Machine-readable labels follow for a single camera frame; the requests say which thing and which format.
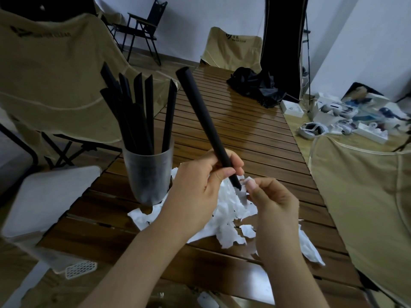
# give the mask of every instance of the white honeycomb grid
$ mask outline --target white honeycomb grid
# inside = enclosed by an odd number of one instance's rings
[[[93,272],[97,269],[97,263],[91,262],[90,260],[85,260],[83,262],[79,262],[75,265],[69,266],[66,268],[66,279],[74,279],[80,277],[81,275],[88,274]]]

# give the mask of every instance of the wooden table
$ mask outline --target wooden table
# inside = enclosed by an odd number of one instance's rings
[[[280,108],[265,109],[232,91],[226,84],[231,73],[206,66],[194,72],[223,144],[244,160],[246,176],[275,177],[300,199],[302,229],[326,263],[325,267],[310,265],[310,269],[330,306],[368,307],[357,272]],[[164,126],[165,112],[164,108],[157,115],[156,127]],[[177,93],[173,135],[174,166],[211,148],[182,90]],[[39,245],[114,264],[138,233],[127,216],[137,207],[124,160],[118,157]],[[149,213],[151,208],[143,211]],[[242,223],[258,231],[256,216],[236,221],[237,226]],[[255,251],[254,239],[247,238],[247,245],[235,243],[222,249],[215,237],[203,238],[186,244],[162,278],[272,304],[270,283]]]

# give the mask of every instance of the white lid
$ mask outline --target white lid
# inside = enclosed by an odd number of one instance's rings
[[[2,236],[48,230],[100,173],[98,166],[85,166],[26,177],[3,225]]]

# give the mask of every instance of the frosted cup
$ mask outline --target frosted cup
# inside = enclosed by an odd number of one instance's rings
[[[123,148],[131,191],[139,203],[153,206],[165,197],[170,185],[173,153],[173,137],[170,149],[161,154],[140,155]]]

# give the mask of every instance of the left hand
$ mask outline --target left hand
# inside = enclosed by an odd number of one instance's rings
[[[204,228],[217,207],[221,182],[244,175],[244,162],[226,149],[233,167],[222,167],[213,150],[190,162],[181,163],[173,186],[155,222],[176,230],[183,243]]]

